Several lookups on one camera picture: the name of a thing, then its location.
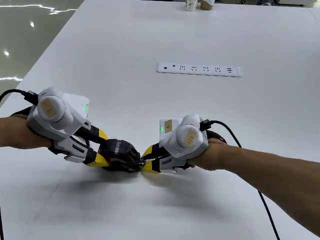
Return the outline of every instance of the electrical outlet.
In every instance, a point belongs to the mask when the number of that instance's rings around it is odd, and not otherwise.
[[[239,66],[217,66],[217,65],[196,65],[172,62],[159,62],[157,66],[159,73],[171,74],[197,74],[213,75],[226,77],[242,77],[242,71]]]
[[[208,66],[203,66],[202,67],[202,71],[205,72],[205,73],[208,73],[209,72],[209,67]]]

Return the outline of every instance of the black cable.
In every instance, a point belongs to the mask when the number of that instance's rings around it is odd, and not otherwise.
[[[2,225],[1,207],[0,207],[0,240],[5,240],[4,228],[3,228],[3,225]]]
[[[9,89],[9,90],[7,90],[7,91],[5,91],[4,93],[1,94],[0,103],[1,103],[2,99],[5,97],[5,95],[10,94],[10,93],[20,93],[23,96],[27,95],[26,91],[23,91],[23,90],[20,90],[20,89]]]
[[[20,89],[9,89],[5,91],[4,93],[1,94],[0,96],[0,103],[2,99],[5,97],[5,95],[10,94],[10,93],[20,93],[24,96],[24,100],[28,101],[29,103],[33,105],[38,105],[38,94],[34,93],[33,91],[23,91]]]
[[[4,93],[1,94],[0,96],[0,103],[2,101],[2,99],[5,97],[5,95],[10,94],[10,93],[20,93],[23,96],[26,96],[27,92],[23,91],[23,90],[19,90],[19,89],[9,89],[7,91],[5,91]],[[0,207],[0,240],[5,240],[4,237],[4,227],[2,224],[2,215],[1,215],[1,207]]]
[[[24,96],[24,99],[27,100],[28,102],[37,105],[38,104],[38,95],[35,94],[32,91],[23,91],[20,89],[9,89],[7,91],[4,91],[1,95],[0,95],[0,103],[3,100],[3,98],[7,95],[7,94],[11,94],[11,93],[19,93],[22,94]],[[3,228],[3,224],[2,224],[2,215],[1,215],[1,207],[0,207],[0,240],[5,240],[4,237],[4,228]]]
[[[208,120],[205,120],[205,121],[203,121],[203,122],[200,123],[200,130],[201,130],[201,131],[204,131],[203,129],[207,130],[207,129],[211,128],[211,125],[212,125],[212,124],[219,124],[219,125],[224,126],[225,129],[227,129],[228,132],[231,134],[231,136],[232,136],[233,139],[235,140],[235,142],[236,142],[236,144],[238,145],[238,147],[239,147],[239,148],[242,148],[240,142],[238,141],[238,139],[236,138],[236,136],[234,135],[234,133],[232,132],[232,130],[231,130],[225,123],[223,123],[222,121],[215,121],[215,120],[208,121]],[[276,229],[276,225],[275,225],[274,220],[273,220],[273,218],[272,218],[272,216],[271,216],[271,213],[270,213],[270,210],[269,210],[269,208],[268,208],[268,205],[267,205],[267,203],[266,203],[266,201],[265,201],[265,198],[264,198],[264,196],[262,195],[262,193],[261,193],[259,190],[257,190],[257,191],[258,191],[258,194],[259,194],[259,196],[260,196],[260,198],[261,198],[261,201],[262,201],[262,203],[263,203],[263,205],[264,205],[264,208],[265,208],[265,210],[266,210],[266,213],[268,214],[268,217],[269,217],[270,223],[271,223],[271,225],[272,225],[272,228],[273,228],[275,237],[276,237],[277,240],[280,240],[278,231],[277,231],[277,229]]]

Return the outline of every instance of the cup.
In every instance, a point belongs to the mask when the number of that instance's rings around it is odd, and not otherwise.
[[[188,12],[194,12],[197,8],[198,0],[185,0],[185,9]]]

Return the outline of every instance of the label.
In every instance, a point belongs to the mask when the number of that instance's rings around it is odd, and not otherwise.
[[[48,118],[52,118],[53,116],[55,116],[57,114],[57,110],[55,109],[55,107],[52,105],[50,99],[48,99],[48,98],[43,100],[42,102],[40,102],[40,106]]]
[[[185,139],[183,141],[183,145],[188,146],[188,147],[192,146],[196,135],[197,135],[197,132],[195,130],[190,129],[185,136]]]
[[[172,119],[164,122],[164,133],[172,132]]]

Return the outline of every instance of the floor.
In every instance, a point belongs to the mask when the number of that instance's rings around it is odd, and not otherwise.
[[[0,94],[18,86],[83,1],[0,0]],[[307,7],[320,7],[320,0],[314,1]],[[240,0],[216,2],[238,4]],[[256,2],[246,0],[246,4]]]

